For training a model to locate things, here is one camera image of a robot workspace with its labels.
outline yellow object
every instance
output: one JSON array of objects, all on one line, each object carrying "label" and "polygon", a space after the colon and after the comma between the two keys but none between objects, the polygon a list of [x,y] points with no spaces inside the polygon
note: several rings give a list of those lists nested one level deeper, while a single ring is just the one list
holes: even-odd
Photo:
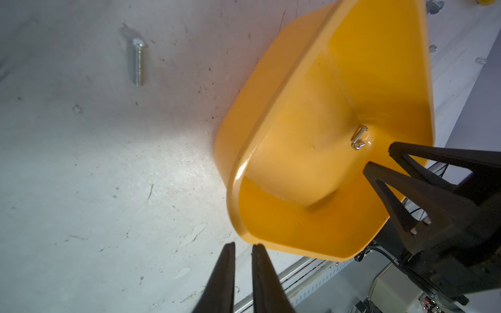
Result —
[{"label": "yellow object", "polygon": [[496,0],[476,0],[482,6],[488,6],[496,3]]},{"label": "yellow object", "polygon": [[[402,171],[394,141],[433,145],[422,0],[338,0],[283,29],[215,143],[238,234],[322,259],[359,253],[388,220],[362,174]],[[352,149],[360,125],[366,145]]]}]

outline scratched surface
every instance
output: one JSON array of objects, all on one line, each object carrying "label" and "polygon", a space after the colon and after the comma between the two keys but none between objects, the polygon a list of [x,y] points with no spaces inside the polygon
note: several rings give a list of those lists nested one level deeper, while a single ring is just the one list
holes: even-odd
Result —
[{"label": "scratched surface", "polygon": [[[2,311],[189,312],[232,240],[235,302],[247,296],[251,247],[226,213],[215,132],[280,28],[326,3],[4,2]],[[454,80],[447,88],[465,93],[479,65],[469,64],[461,80],[451,72],[457,54],[486,56],[501,18],[499,4],[461,10],[429,23],[439,28],[430,32],[434,84]],[[141,88],[128,73],[130,32],[148,44]],[[442,112],[462,108],[461,98],[441,97]],[[454,123],[444,122],[451,130]],[[299,258],[270,256],[279,272]]]}]

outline yellow scoop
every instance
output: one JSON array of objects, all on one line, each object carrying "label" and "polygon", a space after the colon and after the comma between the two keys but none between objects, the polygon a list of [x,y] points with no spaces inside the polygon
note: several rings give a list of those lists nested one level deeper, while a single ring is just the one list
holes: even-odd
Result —
[{"label": "yellow scoop", "polygon": [[362,169],[402,171],[394,141],[433,145],[430,77],[422,0],[338,0],[290,23],[216,138],[239,235],[334,261],[359,253],[388,220]]}]

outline white surface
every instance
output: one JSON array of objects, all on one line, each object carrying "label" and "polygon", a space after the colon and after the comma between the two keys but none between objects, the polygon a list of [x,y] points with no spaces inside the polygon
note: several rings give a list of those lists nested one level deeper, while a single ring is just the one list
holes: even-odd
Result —
[{"label": "white surface", "polygon": [[422,294],[407,275],[391,265],[377,279],[370,299],[384,313],[406,313]]},{"label": "white surface", "polygon": [[[501,119],[501,33],[482,66],[474,88],[447,141],[447,148],[501,151],[498,139]],[[471,173],[462,167],[449,165],[443,178],[453,184]]]},{"label": "white surface", "polygon": [[354,259],[350,259],[346,262],[330,261],[323,268],[320,268],[318,272],[313,274],[312,277],[310,277],[303,285],[298,286],[296,291],[288,294],[287,297],[289,298],[289,301],[293,306],[299,305],[303,300],[306,300],[307,297],[313,295],[314,292],[320,289],[325,283],[335,277],[354,261]]},{"label": "white surface", "polygon": [[366,299],[374,278],[389,263],[382,254],[369,253],[362,262],[351,262],[294,309],[297,313],[350,312],[358,301]]},{"label": "white surface", "polygon": [[445,1],[428,15],[428,37],[438,50],[431,56],[435,105],[435,146],[444,147],[480,74],[477,57],[486,58],[501,29],[501,3]]},{"label": "white surface", "polygon": [[[232,240],[235,302],[248,295],[251,247],[226,214],[215,132],[279,29],[322,4],[4,1],[2,311],[188,312]],[[429,18],[434,87],[463,95],[435,92],[438,145],[501,26],[499,4],[461,16],[448,4]],[[123,23],[149,45],[141,88],[128,75]],[[471,64],[458,72],[465,53]],[[299,259],[270,255],[278,272]]]},{"label": "white surface", "polygon": [[501,289],[470,293],[466,297],[470,300],[467,306],[456,302],[464,313],[492,313],[499,312],[501,308]]}]

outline metal screw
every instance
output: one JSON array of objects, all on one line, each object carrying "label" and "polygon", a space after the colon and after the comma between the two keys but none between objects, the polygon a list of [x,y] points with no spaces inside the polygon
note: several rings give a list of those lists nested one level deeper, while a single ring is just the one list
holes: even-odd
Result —
[{"label": "metal screw", "polygon": [[443,8],[443,5],[443,1],[436,2],[435,0],[430,0],[426,2],[426,11],[430,14],[437,14]]},{"label": "metal screw", "polygon": [[358,140],[360,139],[360,137],[362,137],[362,135],[367,130],[369,130],[369,129],[365,125],[362,125],[362,126],[358,127],[356,134],[351,138],[351,147],[353,149],[358,150],[358,149],[360,149],[360,147],[365,146],[365,142],[363,142],[363,141],[358,142]]},{"label": "metal screw", "polygon": [[132,47],[134,48],[134,55],[132,60],[132,81],[134,82],[134,85],[142,86],[142,61],[144,42],[139,38],[134,38],[132,40]]}]

